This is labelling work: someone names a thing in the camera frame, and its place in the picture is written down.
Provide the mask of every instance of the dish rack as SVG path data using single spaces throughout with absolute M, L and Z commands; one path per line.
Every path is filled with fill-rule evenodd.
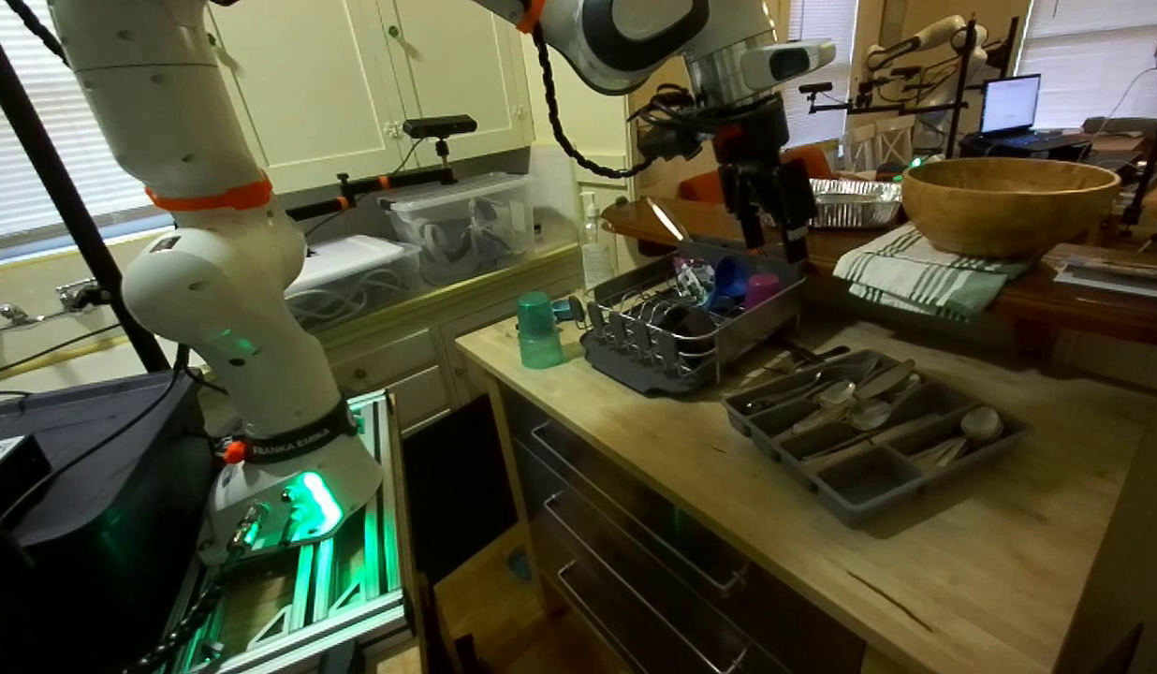
M 697 299 L 683 262 L 711 265 L 717 287 Z M 723 278 L 763 278 L 768 292 L 723 307 Z M 738 354 L 798 320 L 798 287 L 800 272 L 784 259 L 688 238 L 674 254 L 591 287 L 585 358 L 637 394 L 687 398 L 717 385 Z
M 1014 448 L 1026 428 L 910 358 L 845 351 L 726 398 L 732 423 L 845 522 Z

